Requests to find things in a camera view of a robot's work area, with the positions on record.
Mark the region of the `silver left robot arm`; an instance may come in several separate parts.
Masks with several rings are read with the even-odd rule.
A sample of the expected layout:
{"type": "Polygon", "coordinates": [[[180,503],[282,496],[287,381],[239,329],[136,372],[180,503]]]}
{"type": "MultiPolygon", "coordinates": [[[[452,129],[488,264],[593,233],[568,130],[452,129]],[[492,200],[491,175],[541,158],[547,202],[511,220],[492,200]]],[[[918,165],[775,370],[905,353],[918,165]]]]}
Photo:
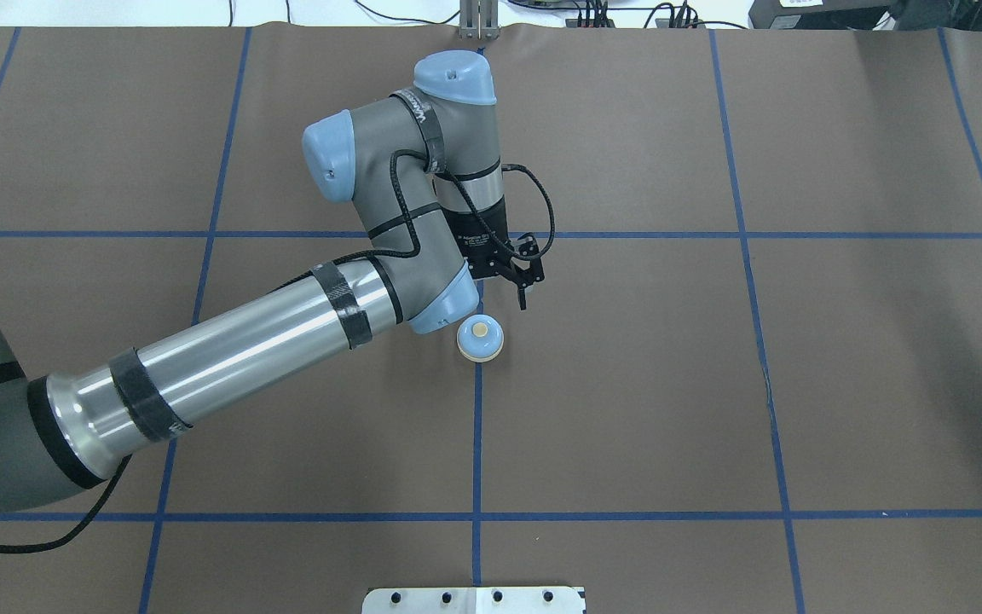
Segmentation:
{"type": "Polygon", "coordinates": [[[413,84],[309,125],[323,197],[371,248],[88,373],[26,377],[0,329],[0,513],[112,481],[129,455],[397,325],[426,334],[478,307],[477,282],[525,287],[506,238],[494,75],[471,50],[428,55],[413,84]]]}

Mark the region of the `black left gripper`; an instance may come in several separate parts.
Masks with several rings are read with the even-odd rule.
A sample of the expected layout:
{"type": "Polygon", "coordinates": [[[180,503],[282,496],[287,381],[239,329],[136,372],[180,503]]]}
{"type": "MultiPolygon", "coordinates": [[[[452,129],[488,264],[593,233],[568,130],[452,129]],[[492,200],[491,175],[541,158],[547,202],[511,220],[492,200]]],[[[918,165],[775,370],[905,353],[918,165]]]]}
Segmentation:
{"type": "MultiPolygon", "coordinates": [[[[468,262],[469,272],[474,280],[501,275],[494,262],[500,268],[511,264],[511,256],[500,246],[500,242],[503,246],[510,244],[505,199],[499,199],[494,206],[480,210],[478,213],[481,222],[477,221],[477,215],[474,213],[447,210],[449,232],[459,245],[461,256],[468,262]]],[[[524,311],[529,307],[527,296],[534,284],[529,275],[518,273],[516,276],[519,310],[524,311]]]]}

